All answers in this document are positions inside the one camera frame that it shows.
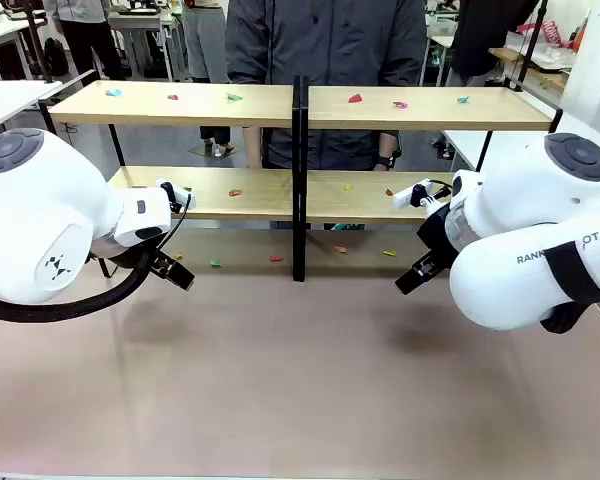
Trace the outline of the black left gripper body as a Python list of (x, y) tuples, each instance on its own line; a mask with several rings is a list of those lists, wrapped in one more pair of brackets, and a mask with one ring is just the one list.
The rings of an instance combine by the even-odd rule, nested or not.
[(102, 238), (91, 245), (89, 255), (97, 260), (102, 271), (108, 271), (106, 259), (122, 269), (149, 271), (156, 247), (156, 240), (145, 240), (134, 246), (124, 247), (111, 238)]

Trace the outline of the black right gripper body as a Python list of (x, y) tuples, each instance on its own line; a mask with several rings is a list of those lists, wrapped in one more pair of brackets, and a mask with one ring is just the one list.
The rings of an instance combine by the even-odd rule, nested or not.
[(420, 240), (429, 248), (429, 252), (420, 259), (422, 273), (440, 273), (450, 269), (458, 256), (458, 250), (451, 244), (445, 230), (449, 206), (443, 205), (430, 216), (417, 231)]

